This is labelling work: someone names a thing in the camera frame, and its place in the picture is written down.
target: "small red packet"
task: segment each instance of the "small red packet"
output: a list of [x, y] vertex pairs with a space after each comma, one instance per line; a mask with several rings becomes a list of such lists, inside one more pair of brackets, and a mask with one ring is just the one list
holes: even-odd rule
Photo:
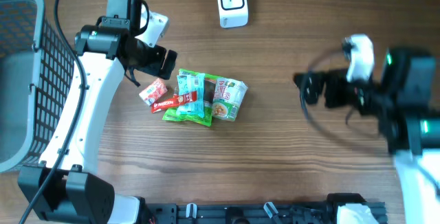
[[179, 107], [181, 105], [194, 102], [196, 100], [197, 100], [197, 91], [185, 93], [180, 96], [175, 94], [171, 99], [167, 99], [163, 102], [153, 104], [153, 106], [151, 107], [151, 113], [164, 111], [171, 107]]
[[168, 90], [161, 79], [156, 79], [146, 89], [139, 93], [139, 97], [149, 106], [159, 100]]

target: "pile of snacks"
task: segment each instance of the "pile of snacks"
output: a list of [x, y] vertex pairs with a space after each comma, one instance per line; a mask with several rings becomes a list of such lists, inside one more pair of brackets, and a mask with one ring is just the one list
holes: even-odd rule
[[[169, 100], [153, 104], [151, 112], [156, 113], [166, 109], [163, 120], [174, 122], [189, 120], [205, 126], [211, 126], [212, 117], [235, 121], [241, 101], [248, 90], [244, 82], [187, 69], [179, 70], [177, 82], [179, 86], [174, 96]], [[148, 96], [145, 92], [152, 94], [154, 89], [159, 88], [156, 85], [153, 88], [152, 85], [140, 93], [147, 104], [158, 99], [157, 96], [153, 96], [147, 98], [148, 102], [145, 100], [145, 96]]]

